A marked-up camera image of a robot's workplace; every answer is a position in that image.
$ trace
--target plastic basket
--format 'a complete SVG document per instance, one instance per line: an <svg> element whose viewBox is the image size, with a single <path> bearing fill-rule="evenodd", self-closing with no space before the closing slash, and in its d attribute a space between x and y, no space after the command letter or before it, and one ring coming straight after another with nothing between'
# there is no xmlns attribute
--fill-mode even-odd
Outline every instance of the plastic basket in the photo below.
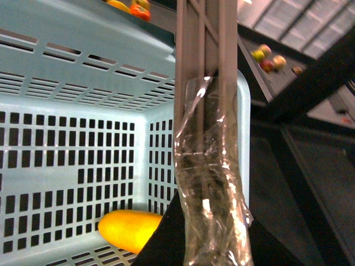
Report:
<svg viewBox="0 0 355 266"><path fill-rule="evenodd" d="M0 265L130 265L100 218L163 214L173 166L174 36L96 0L2 1ZM249 188L249 88L239 76Z"/></svg>

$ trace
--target fruit on conveyor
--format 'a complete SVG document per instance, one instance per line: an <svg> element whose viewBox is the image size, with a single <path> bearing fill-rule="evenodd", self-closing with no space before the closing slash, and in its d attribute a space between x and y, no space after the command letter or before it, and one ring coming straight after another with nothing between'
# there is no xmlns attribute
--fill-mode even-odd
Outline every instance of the fruit on conveyor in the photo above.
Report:
<svg viewBox="0 0 355 266"><path fill-rule="evenodd" d="M275 70L282 69L286 65L286 59L281 55L275 56L272 61L275 66Z"/></svg>
<svg viewBox="0 0 355 266"><path fill-rule="evenodd" d="M138 4L132 4L130 10L132 15L141 18L144 21L150 21L150 12L144 7Z"/></svg>
<svg viewBox="0 0 355 266"><path fill-rule="evenodd" d="M256 50L254 52L251 52L251 55L254 57L254 59L259 63L264 60L265 55L262 51Z"/></svg>
<svg viewBox="0 0 355 266"><path fill-rule="evenodd" d="M99 222L101 236L110 244L138 254L157 229L162 216L120 209L107 213Z"/></svg>
<svg viewBox="0 0 355 266"><path fill-rule="evenodd" d="M117 0L107 0L106 3L114 6L115 8L121 9L124 12L131 13L130 9L124 3Z"/></svg>
<svg viewBox="0 0 355 266"><path fill-rule="evenodd" d="M303 73L303 69L300 66L294 66L292 68L292 71L295 72L297 76L301 75Z"/></svg>
<svg viewBox="0 0 355 266"><path fill-rule="evenodd" d="M132 0L132 4L138 4L144 9L150 11L150 3L148 0Z"/></svg>
<svg viewBox="0 0 355 266"><path fill-rule="evenodd" d="M268 57L272 53L270 47L267 46L266 44L261 44L258 50L262 51L265 57Z"/></svg>
<svg viewBox="0 0 355 266"><path fill-rule="evenodd" d="M264 70L266 73L272 72L275 69L273 62L271 60L263 60L260 63L260 68Z"/></svg>

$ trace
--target wrapped pole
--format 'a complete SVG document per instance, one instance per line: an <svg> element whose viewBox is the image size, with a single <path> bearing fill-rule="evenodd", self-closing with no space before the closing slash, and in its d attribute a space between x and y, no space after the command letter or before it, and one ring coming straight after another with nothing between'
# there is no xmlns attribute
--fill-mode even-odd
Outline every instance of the wrapped pole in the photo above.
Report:
<svg viewBox="0 0 355 266"><path fill-rule="evenodd" d="M236 15L235 0L177 3L175 170L185 266L253 265L237 156Z"/></svg>

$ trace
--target clear tape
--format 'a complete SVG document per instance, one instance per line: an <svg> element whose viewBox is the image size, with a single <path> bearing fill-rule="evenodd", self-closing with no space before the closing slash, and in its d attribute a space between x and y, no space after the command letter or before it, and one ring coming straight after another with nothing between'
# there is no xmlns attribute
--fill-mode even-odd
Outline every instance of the clear tape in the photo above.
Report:
<svg viewBox="0 0 355 266"><path fill-rule="evenodd" d="M191 80L175 137L175 169L185 215L184 266L252 266L238 164L235 95L220 110L218 78Z"/></svg>

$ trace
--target apple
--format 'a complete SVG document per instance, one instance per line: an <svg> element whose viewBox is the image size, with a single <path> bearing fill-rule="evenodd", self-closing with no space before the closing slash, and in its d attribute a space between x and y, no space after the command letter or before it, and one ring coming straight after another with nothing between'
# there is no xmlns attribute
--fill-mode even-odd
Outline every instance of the apple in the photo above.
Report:
<svg viewBox="0 0 355 266"><path fill-rule="evenodd" d="M279 70L286 65L286 59L281 55L275 56L272 61L275 66L275 70Z"/></svg>
<svg viewBox="0 0 355 266"><path fill-rule="evenodd" d="M132 0L132 4L138 4L146 10L150 10L150 3L148 0Z"/></svg>
<svg viewBox="0 0 355 266"><path fill-rule="evenodd" d="M264 60L265 55L262 51L256 50L251 53L251 55L254 57L254 59L259 63Z"/></svg>
<svg viewBox="0 0 355 266"><path fill-rule="evenodd" d="M260 63L260 68L266 73L272 72L275 69L275 66L271 60L264 60Z"/></svg>
<svg viewBox="0 0 355 266"><path fill-rule="evenodd" d="M267 46L266 44L261 44L258 50L262 51L265 57L268 57L272 53L270 47Z"/></svg>

